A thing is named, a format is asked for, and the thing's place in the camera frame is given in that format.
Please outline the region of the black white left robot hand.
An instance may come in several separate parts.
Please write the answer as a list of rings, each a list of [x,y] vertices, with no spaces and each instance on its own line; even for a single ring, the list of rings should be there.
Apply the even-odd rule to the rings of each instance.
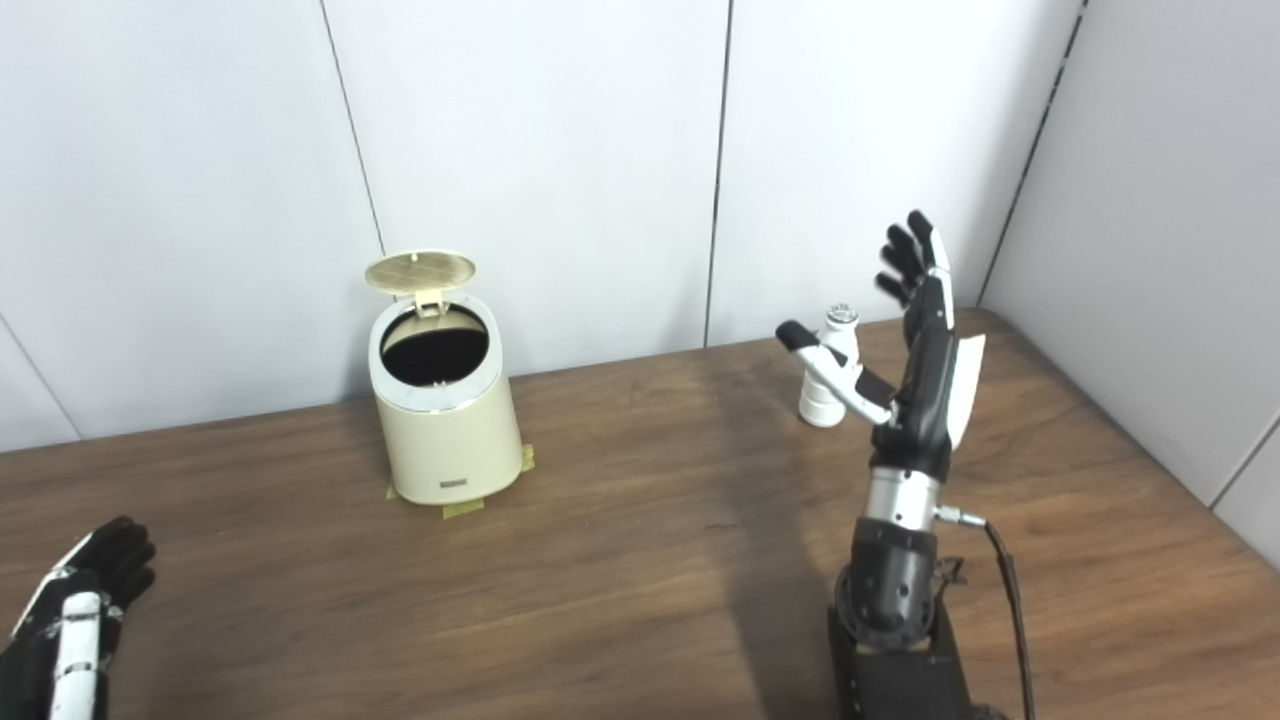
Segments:
[[[119,516],[41,578],[3,651],[5,719],[105,719],[125,614],[156,579],[148,528]]]

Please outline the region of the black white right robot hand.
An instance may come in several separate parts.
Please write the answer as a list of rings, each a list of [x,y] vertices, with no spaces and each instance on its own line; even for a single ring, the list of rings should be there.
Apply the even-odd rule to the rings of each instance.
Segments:
[[[873,430],[870,465],[920,473],[945,483],[980,374],[984,337],[955,331],[950,263],[938,231],[920,210],[886,231],[886,270],[876,286],[902,309],[908,360],[899,386],[823,343],[799,322],[774,334],[806,372]]]

